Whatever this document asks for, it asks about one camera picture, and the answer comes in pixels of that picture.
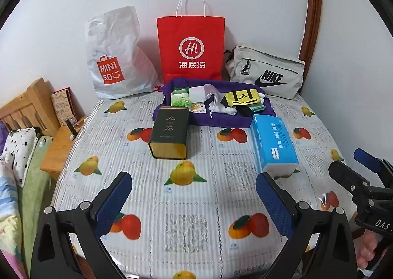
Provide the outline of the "person's right hand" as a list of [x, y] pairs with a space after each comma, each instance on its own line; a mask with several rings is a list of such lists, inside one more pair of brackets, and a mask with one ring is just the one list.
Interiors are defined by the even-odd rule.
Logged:
[[358, 245], [358, 250], [356, 253], [356, 263], [360, 269], [366, 269], [368, 264], [371, 261], [380, 260], [384, 257], [387, 248], [384, 249], [379, 259], [377, 259], [375, 250], [380, 243], [378, 239], [380, 238], [379, 234], [372, 232], [371, 230], [366, 229], [364, 234], [361, 237], [360, 243]]

